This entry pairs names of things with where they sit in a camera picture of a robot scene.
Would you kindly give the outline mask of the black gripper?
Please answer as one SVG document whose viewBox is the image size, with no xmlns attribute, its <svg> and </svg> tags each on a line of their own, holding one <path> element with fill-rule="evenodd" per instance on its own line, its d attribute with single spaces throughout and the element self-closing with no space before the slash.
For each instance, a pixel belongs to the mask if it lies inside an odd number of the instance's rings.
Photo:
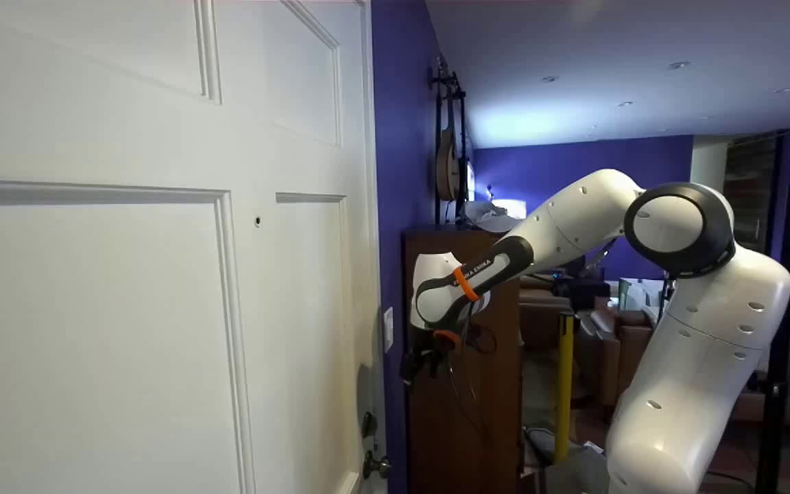
<svg viewBox="0 0 790 494">
<path fill-rule="evenodd" d="M 408 351 L 400 359 L 400 382 L 414 384 L 421 374 L 436 375 L 451 367 L 462 351 L 478 351 L 482 356 L 496 351 L 496 338 L 471 325 L 466 331 L 456 329 L 414 329 Z"/>
</svg>

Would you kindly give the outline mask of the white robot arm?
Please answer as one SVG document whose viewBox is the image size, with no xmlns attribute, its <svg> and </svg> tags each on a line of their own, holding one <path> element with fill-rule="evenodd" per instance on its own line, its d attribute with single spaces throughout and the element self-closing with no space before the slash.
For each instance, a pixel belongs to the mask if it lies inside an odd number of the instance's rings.
<svg viewBox="0 0 790 494">
<path fill-rule="evenodd" d="M 603 168 L 563 186 L 478 261 L 422 252 L 412 272 L 417 353 L 451 353 L 488 293 L 626 238 L 672 281 L 607 433 L 607 494 L 700 494 L 729 415 L 790 304 L 790 272 L 735 238 L 706 185 L 639 186 Z"/>
</svg>

